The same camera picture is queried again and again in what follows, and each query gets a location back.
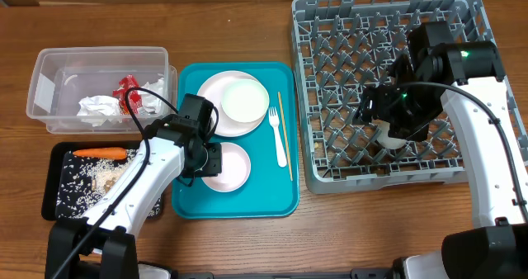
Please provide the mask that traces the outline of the bowl with food scraps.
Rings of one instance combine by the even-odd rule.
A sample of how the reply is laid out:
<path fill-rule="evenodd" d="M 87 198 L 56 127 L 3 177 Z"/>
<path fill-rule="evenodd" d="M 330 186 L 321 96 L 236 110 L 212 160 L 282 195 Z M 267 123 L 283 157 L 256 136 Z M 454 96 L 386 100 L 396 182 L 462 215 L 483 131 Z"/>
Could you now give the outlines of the bowl with food scraps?
<path fill-rule="evenodd" d="M 248 180 L 251 173 L 251 160 L 247 152 L 237 144 L 222 142 L 221 149 L 221 173 L 214 177 L 203 177 L 202 181 L 216 192 L 233 192 Z"/>

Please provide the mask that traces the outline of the white small cup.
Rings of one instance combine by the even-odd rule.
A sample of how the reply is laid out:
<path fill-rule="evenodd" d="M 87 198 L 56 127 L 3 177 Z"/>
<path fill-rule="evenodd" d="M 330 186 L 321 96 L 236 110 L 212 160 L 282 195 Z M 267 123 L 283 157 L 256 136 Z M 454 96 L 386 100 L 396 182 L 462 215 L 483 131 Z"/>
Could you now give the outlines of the white small cup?
<path fill-rule="evenodd" d="M 407 143 L 405 139 L 389 137 L 390 124 L 388 122 L 377 121 L 376 124 L 380 129 L 380 134 L 376 140 L 382 147 L 386 149 L 400 149 Z"/>

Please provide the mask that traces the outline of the orange carrot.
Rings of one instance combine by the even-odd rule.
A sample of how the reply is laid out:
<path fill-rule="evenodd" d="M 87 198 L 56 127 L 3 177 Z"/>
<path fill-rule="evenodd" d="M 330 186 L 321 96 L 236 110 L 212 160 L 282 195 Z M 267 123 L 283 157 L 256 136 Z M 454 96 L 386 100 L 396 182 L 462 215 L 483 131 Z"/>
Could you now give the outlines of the orange carrot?
<path fill-rule="evenodd" d="M 73 152 L 74 156 L 84 158 L 103 158 L 111 160 L 123 160 L 127 158 L 127 150 L 120 147 L 80 149 Z"/>

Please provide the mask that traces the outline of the red snack wrapper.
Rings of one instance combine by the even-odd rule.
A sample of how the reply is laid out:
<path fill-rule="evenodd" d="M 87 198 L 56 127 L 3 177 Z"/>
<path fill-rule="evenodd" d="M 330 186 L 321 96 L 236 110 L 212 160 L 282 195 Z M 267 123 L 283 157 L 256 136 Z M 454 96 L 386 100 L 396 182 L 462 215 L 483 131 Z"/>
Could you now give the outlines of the red snack wrapper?
<path fill-rule="evenodd" d="M 133 87 L 139 87 L 133 75 L 127 75 L 119 81 L 119 87 L 112 92 L 112 96 L 118 100 L 120 111 L 123 115 L 129 115 L 132 111 L 134 114 L 139 113 L 139 109 L 143 106 L 142 98 L 136 90 L 129 93 L 128 90 Z"/>

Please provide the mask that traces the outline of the white tissue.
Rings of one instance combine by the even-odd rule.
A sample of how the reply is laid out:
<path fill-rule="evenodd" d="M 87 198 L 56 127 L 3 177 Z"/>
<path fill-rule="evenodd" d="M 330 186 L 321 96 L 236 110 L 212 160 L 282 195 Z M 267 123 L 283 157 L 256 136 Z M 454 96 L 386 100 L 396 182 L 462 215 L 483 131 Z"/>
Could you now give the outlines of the white tissue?
<path fill-rule="evenodd" d="M 81 122 L 90 123 L 93 127 L 102 126 L 105 122 L 121 122 L 119 100 L 109 96 L 84 97 L 79 101 L 77 116 Z"/>

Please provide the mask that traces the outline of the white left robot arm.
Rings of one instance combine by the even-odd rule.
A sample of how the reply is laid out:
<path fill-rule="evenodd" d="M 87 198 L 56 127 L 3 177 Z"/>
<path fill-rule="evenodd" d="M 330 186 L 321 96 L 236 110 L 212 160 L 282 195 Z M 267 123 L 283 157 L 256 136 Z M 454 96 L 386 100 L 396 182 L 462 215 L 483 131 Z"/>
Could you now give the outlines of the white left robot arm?
<path fill-rule="evenodd" d="M 179 109 L 155 120 L 134 159 L 107 194 L 79 219 L 59 219 L 49 233 L 47 278 L 175 278 L 177 272 L 140 262 L 136 237 L 167 186 L 222 171 L 221 145 L 211 142 L 219 111 L 186 94 Z"/>

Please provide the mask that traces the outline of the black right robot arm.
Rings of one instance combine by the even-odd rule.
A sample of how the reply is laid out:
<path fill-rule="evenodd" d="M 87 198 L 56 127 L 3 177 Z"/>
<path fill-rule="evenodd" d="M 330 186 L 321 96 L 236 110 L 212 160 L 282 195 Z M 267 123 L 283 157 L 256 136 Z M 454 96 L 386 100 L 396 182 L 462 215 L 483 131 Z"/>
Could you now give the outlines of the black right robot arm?
<path fill-rule="evenodd" d="M 389 278 L 524 278 L 527 171 L 507 109 L 506 73 L 491 41 L 458 43 L 444 21 L 421 24 L 391 85 L 367 88 L 354 122 L 385 121 L 391 138 L 421 141 L 446 113 L 455 129 L 472 197 L 471 230 L 433 253 L 399 258 Z"/>

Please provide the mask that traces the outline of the pink plate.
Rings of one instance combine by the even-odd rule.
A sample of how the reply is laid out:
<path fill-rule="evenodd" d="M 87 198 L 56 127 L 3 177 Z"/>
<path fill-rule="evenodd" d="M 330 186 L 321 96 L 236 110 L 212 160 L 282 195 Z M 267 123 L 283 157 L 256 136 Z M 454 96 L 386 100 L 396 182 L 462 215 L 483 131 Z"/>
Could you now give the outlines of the pink plate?
<path fill-rule="evenodd" d="M 202 96 L 214 104 L 219 112 L 219 122 L 217 124 L 215 134 L 223 137 L 238 137 L 250 133 L 257 128 L 266 114 L 260 119 L 249 122 L 240 123 L 230 119 L 223 111 L 221 106 L 221 99 L 224 95 L 224 90 L 228 85 L 241 80 L 252 79 L 258 81 L 252 75 L 241 71 L 229 70 L 217 73 L 208 78 L 200 87 L 197 95 Z"/>

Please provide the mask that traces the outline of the cream bowl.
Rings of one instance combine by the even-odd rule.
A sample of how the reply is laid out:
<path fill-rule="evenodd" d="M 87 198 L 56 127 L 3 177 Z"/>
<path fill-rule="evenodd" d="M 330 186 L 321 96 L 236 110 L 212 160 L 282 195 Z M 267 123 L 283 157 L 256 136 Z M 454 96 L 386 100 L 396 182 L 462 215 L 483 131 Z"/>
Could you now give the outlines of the cream bowl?
<path fill-rule="evenodd" d="M 270 97 L 265 87 L 252 79 L 241 79 L 224 90 L 221 106 L 224 113 L 240 123 L 254 122 L 266 114 Z"/>

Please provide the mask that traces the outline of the teal plastic tray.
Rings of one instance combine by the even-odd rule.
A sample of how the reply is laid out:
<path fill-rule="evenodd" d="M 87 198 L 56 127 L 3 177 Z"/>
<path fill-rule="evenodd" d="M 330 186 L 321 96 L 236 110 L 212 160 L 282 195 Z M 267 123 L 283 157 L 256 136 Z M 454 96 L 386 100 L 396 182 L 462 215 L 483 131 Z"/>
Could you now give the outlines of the teal plastic tray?
<path fill-rule="evenodd" d="M 214 79 L 241 78 L 259 81 L 270 96 L 270 105 L 283 111 L 280 131 L 287 132 L 291 165 L 281 168 L 276 160 L 273 130 L 267 118 L 252 131 L 233 136 L 220 128 L 214 142 L 229 142 L 240 146 L 250 159 L 247 181 L 233 192 L 217 192 L 197 178 L 191 187 L 179 181 L 172 183 L 172 207 L 187 219 L 234 219 L 282 217 L 290 215 L 299 204 L 299 159 L 295 82 L 291 69 L 281 62 L 198 63 L 180 73 L 177 103 L 185 94 L 201 95 L 209 89 L 206 83 Z"/>

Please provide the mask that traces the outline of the white plastic fork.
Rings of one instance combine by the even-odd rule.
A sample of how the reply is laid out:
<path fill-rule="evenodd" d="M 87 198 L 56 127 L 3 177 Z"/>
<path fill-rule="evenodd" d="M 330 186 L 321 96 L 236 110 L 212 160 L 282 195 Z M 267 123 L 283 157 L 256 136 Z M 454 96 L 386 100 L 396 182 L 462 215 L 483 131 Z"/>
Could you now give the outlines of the white plastic fork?
<path fill-rule="evenodd" d="M 268 110 L 268 121 L 271 128 L 273 129 L 277 164 L 279 167 L 284 168 L 287 165 L 287 159 L 285 156 L 285 150 L 282 144 L 281 135 L 279 131 L 280 119 L 278 116 L 277 109 L 273 106 L 271 106 Z"/>

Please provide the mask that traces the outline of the grey dish rack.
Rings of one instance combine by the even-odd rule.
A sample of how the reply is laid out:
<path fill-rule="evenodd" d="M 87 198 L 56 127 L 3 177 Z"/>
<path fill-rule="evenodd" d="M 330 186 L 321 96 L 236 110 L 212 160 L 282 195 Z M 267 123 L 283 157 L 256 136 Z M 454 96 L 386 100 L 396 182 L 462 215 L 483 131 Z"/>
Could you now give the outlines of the grey dish rack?
<path fill-rule="evenodd" d="M 294 0 L 292 42 L 305 180 L 317 194 L 467 179 L 446 115 L 422 142 L 379 144 L 377 125 L 355 125 L 368 87 L 390 83 L 411 30 L 446 21 L 454 40 L 491 40 L 483 0 Z"/>

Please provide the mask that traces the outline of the wooden chopstick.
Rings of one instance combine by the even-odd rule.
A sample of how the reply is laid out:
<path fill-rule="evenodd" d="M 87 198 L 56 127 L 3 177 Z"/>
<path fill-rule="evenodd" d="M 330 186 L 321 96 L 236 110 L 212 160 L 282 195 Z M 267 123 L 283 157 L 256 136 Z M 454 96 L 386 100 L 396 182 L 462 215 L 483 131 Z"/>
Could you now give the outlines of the wooden chopstick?
<path fill-rule="evenodd" d="M 293 172 L 292 172 L 292 167 L 291 167 L 291 159 L 290 159 L 290 146 L 289 146 L 289 140 L 288 140 L 288 133 L 287 133 L 287 129 L 286 129 L 286 121 L 285 121 L 285 113 L 284 113 L 284 107 L 283 107 L 283 103 L 282 103 L 282 97 L 281 97 L 281 92 L 278 92 L 277 93 L 277 97 L 278 97 L 278 102 L 279 102 L 279 107 L 280 107 L 280 118 L 281 118 L 281 122 L 282 122 L 282 129 L 283 129 L 283 135 L 284 135 L 284 141 L 285 141 L 285 155 L 286 155 L 286 160 L 287 160 L 287 167 L 289 169 L 289 174 L 290 174 L 290 180 L 293 182 Z"/>

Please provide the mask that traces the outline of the spilled rice and peanuts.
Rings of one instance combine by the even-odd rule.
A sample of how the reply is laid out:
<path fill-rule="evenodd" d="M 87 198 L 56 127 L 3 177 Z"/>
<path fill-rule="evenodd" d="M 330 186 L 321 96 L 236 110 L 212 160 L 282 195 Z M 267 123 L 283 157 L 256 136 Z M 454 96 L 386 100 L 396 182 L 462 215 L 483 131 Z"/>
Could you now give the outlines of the spilled rice and peanuts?
<path fill-rule="evenodd" d="M 98 203 L 123 175 L 137 153 L 127 149 L 127 158 L 111 160 L 64 155 L 56 200 L 57 218 L 77 219 Z"/>

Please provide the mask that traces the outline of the clear plastic bin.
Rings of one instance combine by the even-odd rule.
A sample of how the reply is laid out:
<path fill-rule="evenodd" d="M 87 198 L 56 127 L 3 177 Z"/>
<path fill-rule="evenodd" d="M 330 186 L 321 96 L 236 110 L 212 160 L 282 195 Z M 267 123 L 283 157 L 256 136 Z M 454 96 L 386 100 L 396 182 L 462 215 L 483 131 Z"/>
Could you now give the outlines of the clear plastic bin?
<path fill-rule="evenodd" d="M 52 134 L 124 134 L 137 132 L 130 115 L 121 122 L 93 127 L 77 116 L 84 97 L 109 96 L 119 81 L 133 75 L 143 106 L 137 115 L 147 125 L 169 113 L 177 98 L 177 71 L 168 52 L 156 46 L 101 46 L 42 50 L 35 62 L 26 114 L 45 123 Z"/>

